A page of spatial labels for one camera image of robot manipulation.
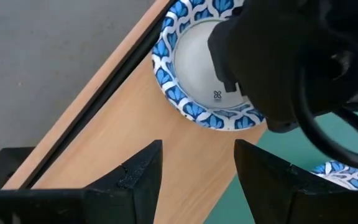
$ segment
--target blue patterned paper plate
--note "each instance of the blue patterned paper plate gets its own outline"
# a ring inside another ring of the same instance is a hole
[[[311,172],[349,190],[358,190],[358,169],[338,161],[326,162]]]
[[[206,21],[224,21],[243,0],[180,0],[163,20],[160,37],[152,49],[155,77],[168,101],[186,118],[201,126],[236,131],[251,128],[264,117],[245,101],[231,108],[203,106],[186,93],[175,75],[174,55],[177,43],[185,32]]]

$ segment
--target wooden tabletop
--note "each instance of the wooden tabletop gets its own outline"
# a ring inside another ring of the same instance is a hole
[[[145,16],[150,20],[166,2],[156,1]],[[134,31],[131,33],[129,37],[135,37]],[[102,68],[108,72],[114,68],[114,63],[108,60]],[[85,89],[91,92],[88,85]],[[64,114],[61,119],[67,118],[70,116]],[[58,136],[64,123],[58,121],[58,126],[51,129],[55,133],[48,135]],[[163,96],[154,77],[151,56],[147,55],[34,188],[85,187],[154,139],[162,139],[163,177],[155,223],[202,223],[236,172],[234,140],[241,138],[255,144],[265,129],[265,124],[261,124],[246,131],[221,132],[187,120]],[[27,170],[47,152],[45,140],[40,145],[29,157],[34,161],[26,160],[5,189],[20,185],[29,174]]]
[[[70,128],[75,120],[80,117],[83,108],[103,89],[103,84],[111,77],[112,71],[119,67],[126,54],[136,45],[145,31],[153,24],[156,17],[164,11],[170,0],[156,0],[150,9],[142,16],[125,39],[118,45],[115,51],[108,57],[105,63],[94,74],[92,79],[81,90],[70,106],[56,121],[49,132],[38,143],[28,158],[8,180],[3,189],[19,189],[23,187],[29,177],[36,172],[39,164],[50,155]]]

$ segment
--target small logo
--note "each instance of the small logo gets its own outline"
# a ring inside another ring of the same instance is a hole
[[[222,101],[222,91],[214,91],[214,101],[215,102]]]

